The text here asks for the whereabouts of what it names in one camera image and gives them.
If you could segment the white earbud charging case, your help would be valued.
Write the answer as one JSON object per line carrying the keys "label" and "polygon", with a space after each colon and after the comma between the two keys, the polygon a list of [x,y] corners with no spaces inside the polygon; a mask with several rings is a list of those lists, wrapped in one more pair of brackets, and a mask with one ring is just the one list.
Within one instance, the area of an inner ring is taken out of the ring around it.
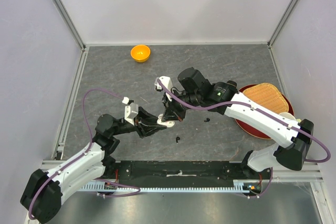
{"label": "white earbud charging case", "polygon": [[163,114],[159,114],[157,119],[157,124],[161,126],[165,126],[167,128],[171,128],[175,125],[174,121],[163,121]]}

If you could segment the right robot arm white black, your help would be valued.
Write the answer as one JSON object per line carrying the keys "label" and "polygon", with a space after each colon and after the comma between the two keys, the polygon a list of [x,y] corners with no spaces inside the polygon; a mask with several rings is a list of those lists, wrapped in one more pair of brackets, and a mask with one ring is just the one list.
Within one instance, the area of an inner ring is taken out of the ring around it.
{"label": "right robot arm white black", "polygon": [[187,109],[199,109],[244,122],[273,139],[273,145],[246,154],[240,166],[245,178],[254,178],[264,169],[275,166],[302,169],[311,145],[312,122],[290,120],[262,107],[239,92],[233,81],[211,84],[193,67],[183,70],[177,79],[183,87],[180,94],[172,92],[169,77],[162,76],[155,81],[156,90],[165,92],[164,121],[181,121]]}

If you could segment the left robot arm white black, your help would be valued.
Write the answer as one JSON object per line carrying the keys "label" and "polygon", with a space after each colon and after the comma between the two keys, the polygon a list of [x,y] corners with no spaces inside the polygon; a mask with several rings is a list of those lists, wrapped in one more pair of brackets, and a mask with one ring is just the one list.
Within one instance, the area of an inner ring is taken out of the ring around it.
{"label": "left robot arm white black", "polygon": [[173,121],[164,122],[163,115],[152,115],[138,105],[126,106],[124,115],[121,119],[100,116],[95,135],[80,152],[55,168],[46,172],[37,169],[31,174],[20,199],[31,220],[47,223],[88,182],[101,176],[111,178],[115,173],[111,154],[120,143],[116,135],[137,132],[144,138],[174,126]]}

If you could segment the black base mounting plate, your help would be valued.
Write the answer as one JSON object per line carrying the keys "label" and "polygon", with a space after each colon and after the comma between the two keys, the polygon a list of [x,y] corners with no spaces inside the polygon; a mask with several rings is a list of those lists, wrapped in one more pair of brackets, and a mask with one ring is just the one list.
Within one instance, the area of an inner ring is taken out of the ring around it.
{"label": "black base mounting plate", "polygon": [[101,178],[142,188],[232,187],[234,180],[266,181],[270,168],[253,172],[229,161],[116,161]]}

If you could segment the orange plastic bowl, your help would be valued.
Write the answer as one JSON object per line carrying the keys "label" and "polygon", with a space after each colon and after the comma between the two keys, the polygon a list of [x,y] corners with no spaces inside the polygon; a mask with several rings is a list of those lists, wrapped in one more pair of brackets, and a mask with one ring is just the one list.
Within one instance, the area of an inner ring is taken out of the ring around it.
{"label": "orange plastic bowl", "polygon": [[136,62],[146,62],[151,54],[151,49],[146,45],[136,45],[131,49],[130,55]]}

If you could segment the woven bamboo tray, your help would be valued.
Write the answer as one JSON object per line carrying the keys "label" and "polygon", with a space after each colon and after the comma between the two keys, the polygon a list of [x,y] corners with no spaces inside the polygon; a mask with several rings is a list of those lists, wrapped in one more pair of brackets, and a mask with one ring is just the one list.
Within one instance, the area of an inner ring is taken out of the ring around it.
{"label": "woven bamboo tray", "polygon": [[253,87],[245,89],[242,93],[250,100],[276,114],[289,112],[287,100],[273,84],[257,84]]}

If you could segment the pale yellow cup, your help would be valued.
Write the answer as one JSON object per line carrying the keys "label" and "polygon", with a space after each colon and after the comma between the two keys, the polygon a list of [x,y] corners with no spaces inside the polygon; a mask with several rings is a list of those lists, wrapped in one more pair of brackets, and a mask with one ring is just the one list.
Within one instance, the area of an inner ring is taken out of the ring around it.
{"label": "pale yellow cup", "polygon": [[289,120],[295,120],[297,122],[301,122],[301,119],[296,119],[291,113],[289,112],[281,112],[279,113],[280,116],[282,116],[285,119],[289,119]]}

